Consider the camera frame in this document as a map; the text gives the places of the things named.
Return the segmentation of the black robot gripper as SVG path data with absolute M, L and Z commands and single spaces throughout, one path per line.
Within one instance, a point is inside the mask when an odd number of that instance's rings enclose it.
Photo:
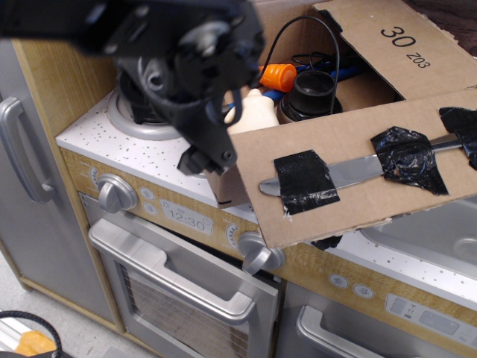
M 158 119 L 176 129 L 189 144 L 177 168 L 185 175 L 204 171 L 221 175 L 232 168 L 237 154 L 222 116 L 222 98 L 193 98 L 177 85 L 164 60 L 116 57 L 118 72 L 129 75 Z

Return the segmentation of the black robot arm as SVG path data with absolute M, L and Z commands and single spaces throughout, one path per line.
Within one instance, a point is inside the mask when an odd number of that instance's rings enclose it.
M 189 143 L 178 169 L 222 174 L 236 151 L 222 101 L 259 74 L 265 47 L 250 1 L 3 1 L 1 35 L 65 40 L 111 56 L 133 111 L 170 124 Z

